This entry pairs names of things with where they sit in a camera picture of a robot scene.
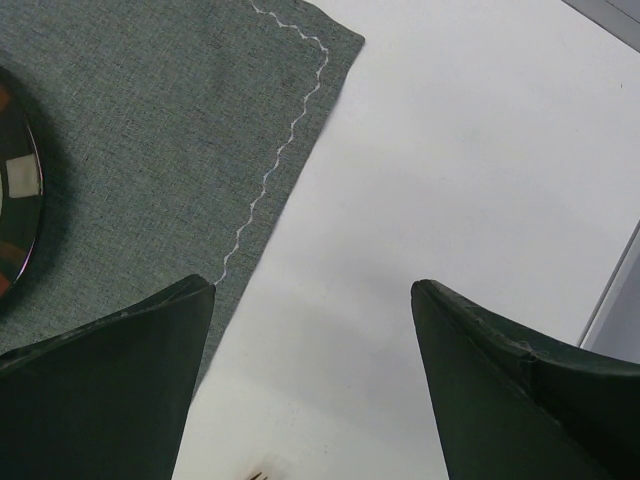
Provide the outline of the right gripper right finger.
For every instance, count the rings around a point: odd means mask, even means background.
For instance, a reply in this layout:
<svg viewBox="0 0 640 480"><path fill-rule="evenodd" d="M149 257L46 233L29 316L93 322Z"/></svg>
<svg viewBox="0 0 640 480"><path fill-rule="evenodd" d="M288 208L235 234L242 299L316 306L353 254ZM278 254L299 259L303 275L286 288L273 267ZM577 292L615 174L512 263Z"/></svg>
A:
<svg viewBox="0 0 640 480"><path fill-rule="evenodd" d="M639 368L491 312L434 280L411 309L452 479L635 479Z"/></svg>

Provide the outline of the dark rimmed dinner plate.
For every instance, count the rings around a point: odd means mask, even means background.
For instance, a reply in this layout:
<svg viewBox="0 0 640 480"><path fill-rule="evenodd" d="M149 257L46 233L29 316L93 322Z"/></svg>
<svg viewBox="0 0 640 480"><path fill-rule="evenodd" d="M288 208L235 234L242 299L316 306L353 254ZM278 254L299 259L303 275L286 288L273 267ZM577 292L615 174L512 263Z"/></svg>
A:
<svg viewBox="0 0 640 480"><path fill-rule="evenodd" d="M39 146L24 96L1 69L1 303L12 300L35 256L45 205Z"/></svg>

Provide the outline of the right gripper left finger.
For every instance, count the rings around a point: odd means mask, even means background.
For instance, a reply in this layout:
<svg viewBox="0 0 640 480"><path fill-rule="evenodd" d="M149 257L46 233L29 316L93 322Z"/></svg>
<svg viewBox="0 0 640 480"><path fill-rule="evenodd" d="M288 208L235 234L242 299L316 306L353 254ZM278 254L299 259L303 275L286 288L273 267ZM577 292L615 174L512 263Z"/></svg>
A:
<svg viewBox="0 0 640 480"><path fill-rule="evenodd" d="M172 477L216 289L191 275L1 358L5 479Z"/></svg>

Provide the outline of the grey cloth placemat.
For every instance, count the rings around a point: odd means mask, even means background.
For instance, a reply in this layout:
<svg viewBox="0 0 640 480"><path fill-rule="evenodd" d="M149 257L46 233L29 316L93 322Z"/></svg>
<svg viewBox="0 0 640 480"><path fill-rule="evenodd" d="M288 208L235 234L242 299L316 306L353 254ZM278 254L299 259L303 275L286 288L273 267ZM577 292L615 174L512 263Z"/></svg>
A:
<svg viewBox="0 0 640 480"><path fill-rule="evenodd" d="M364 42L304 1L3 2L45 205L2 350L197 274L208 368Z"/></svg>

